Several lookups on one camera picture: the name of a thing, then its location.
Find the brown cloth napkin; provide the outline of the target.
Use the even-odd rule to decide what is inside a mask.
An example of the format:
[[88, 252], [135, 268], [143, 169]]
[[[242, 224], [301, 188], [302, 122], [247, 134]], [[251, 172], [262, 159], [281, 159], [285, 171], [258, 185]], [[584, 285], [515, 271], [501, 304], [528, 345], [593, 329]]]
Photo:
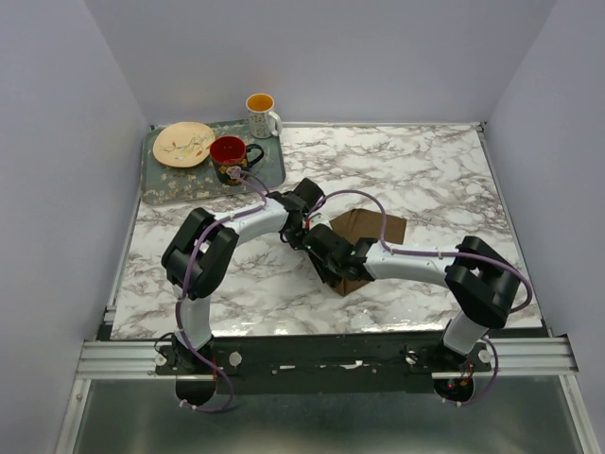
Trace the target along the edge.
[[[352, 209], [330, 220], [334, 232], [343, 236], [351, 244], [355, 244], [361, 237], [378, 238], [382, 227], [382, 214], [367, 209]], [[385, 240], [401, 245], [405, 239], [406, 219], [387, 215]], [[338, 295], [344, 297], [369, 284], [369, 281], [352, 281], [342, 279], [338, 284], [331, 284], [330, 288]]]

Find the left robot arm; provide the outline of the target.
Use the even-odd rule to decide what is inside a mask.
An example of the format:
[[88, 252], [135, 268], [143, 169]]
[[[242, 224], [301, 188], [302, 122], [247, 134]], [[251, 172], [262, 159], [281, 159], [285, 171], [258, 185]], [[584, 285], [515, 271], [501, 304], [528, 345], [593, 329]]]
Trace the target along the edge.
[[324, 196], [305, 178], [294, 189], [261, 195], [261, 202], [231, 213], [190, 212], [162, 256], [166, 277], [177, 295], [177, 330], [165, 348], [167, 366], [190, 374], [210, 370], [211, 295], [223, 281], [238, 246], [277, 234], [294, 251], [303, 249], [311, 209]]

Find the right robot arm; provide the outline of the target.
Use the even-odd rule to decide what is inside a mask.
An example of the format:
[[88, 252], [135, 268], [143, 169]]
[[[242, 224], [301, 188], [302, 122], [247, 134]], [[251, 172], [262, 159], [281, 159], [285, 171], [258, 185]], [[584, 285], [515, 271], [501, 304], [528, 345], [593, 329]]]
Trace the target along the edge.
[[321, 280], [338, 285], [342, 280], [402, 279], [447, 288], [460, 307], [435, 347], [441, 368], [454, 371], [490, 330], [506, 323], [522, 275], [486, 242], [466, 236], [452, 251], [397, 252], [376, 238], [359, 238], [355, 244], [319, 224], [303, 238], [302, 248], [311, 258]]

